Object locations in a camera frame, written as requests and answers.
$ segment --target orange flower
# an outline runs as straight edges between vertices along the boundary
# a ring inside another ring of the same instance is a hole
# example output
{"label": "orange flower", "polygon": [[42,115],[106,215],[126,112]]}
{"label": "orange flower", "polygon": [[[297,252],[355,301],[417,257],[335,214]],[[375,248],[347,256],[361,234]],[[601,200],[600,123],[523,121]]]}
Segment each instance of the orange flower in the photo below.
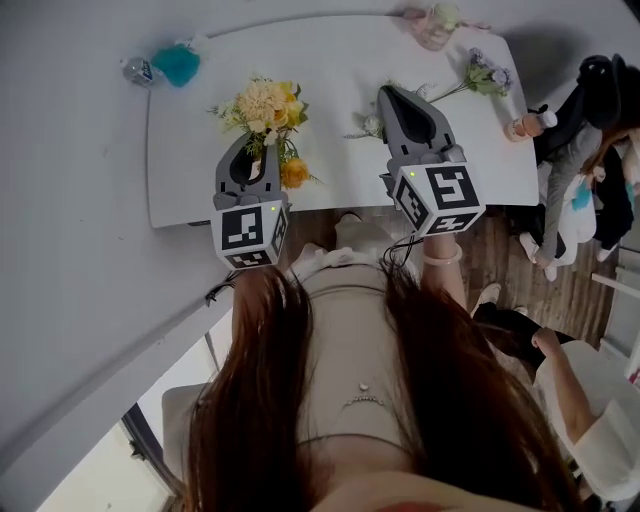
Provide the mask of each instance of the orange flower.
{"label": "orange flower", "polygon": [[309,179],[309,168],[300,158],[292,158],[280,168],[280,181],[284,188],[300,188]]}

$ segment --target hand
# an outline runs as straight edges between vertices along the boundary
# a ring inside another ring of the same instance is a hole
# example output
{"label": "hand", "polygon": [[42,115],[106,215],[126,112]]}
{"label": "hand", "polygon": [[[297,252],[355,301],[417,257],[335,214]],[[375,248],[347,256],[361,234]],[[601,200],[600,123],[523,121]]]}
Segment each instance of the hand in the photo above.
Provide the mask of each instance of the hand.
{"label": "hand", "polygon": [[551,264],[551,260],[541,254],[540,250],[535,253],[533,259],[536,261],[536,266],[543,270]]}
{"label": "hand", "polygon": [[531,338],[531,344],[540,349],[540,352],[542,352],[545,357],[555,357],[559,353],[563,353],[555,331],[552,331],[548,327],[538,329]]}

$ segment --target white table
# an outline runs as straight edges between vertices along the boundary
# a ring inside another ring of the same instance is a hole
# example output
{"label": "white table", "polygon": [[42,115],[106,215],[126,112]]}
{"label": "white table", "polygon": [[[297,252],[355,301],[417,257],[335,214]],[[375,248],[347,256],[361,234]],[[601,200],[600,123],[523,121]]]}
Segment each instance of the white table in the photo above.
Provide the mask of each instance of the white table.
{"label": "white table", "polygon": [[151,93],[147,151],[154,227],[210,218],[216,165],[240,132],[222,134],[207,109],[233,99],[255,73],[298,82],[300,99],[310,104],[310,120],[294,140],[325,185],[308,182],[290,191],[294,211],[392,204],[378,178],[386,172],[387,147],[374,138],[343,138],[359,131],[353,113],[372,113],[370,102],[389,78],[410,89],[436,84],[432,97],[446,92],[460,83],[472,47],[513,70],[508,97],[466,91],[436,106],[477,169],[487,204],[538,202],[532,142],[514,144],[502,132],[526,105],[507,44],[498,36],[462,28],[445,50],[433,53],[420,47],[398,18],[331,16],[272,23],[209,41],[208,60],[189,84]]}

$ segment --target black hat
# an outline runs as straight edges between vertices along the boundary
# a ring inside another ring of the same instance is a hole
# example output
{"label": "black hat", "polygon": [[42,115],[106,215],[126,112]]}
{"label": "black hat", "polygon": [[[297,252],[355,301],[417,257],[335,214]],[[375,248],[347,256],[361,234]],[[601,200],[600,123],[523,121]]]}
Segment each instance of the black hat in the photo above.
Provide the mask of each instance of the black hat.
{"label": "black hat", "polygon": [[622,111],[621,83],[627,65],[620,55],[611,60],[602,55],[588,57],[580,66],[578,83],[585,89],[584,115],[600,130],[614,127]]}

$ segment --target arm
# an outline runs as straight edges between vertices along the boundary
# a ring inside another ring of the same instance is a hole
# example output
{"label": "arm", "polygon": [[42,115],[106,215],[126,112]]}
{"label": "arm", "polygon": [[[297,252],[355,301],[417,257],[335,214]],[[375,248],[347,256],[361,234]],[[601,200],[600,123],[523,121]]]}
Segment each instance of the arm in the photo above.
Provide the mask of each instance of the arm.
{"label": "arm", "polygon": [[[447,260],[456,255],[456,250],[456,239],[453,235],[429,236],[424,239],[424,254],[431,258]],[[444,289],[453,300],[467,309],[467,297],[459,262],[440,267],[423,265],[421,284],[434,291]]]}
{"label": "arm", "polygon": [[569,184],[585,162],[600,147],[602,133],[591,125],[581,129],[569,144],[558,151],[547,186],[547,208],[544,218],[544,242],[536,253],[541,266],[546,267],[556,256],[558,227]]}
{"label": "arm", "polygon": [[551,364],[558,407],[562,413],[567,436],[575,445],[597,418],[591,412],[587,395],[573,373],[556,333],[551,329],[540,329],[533,335],[531,343],[542,351]]}

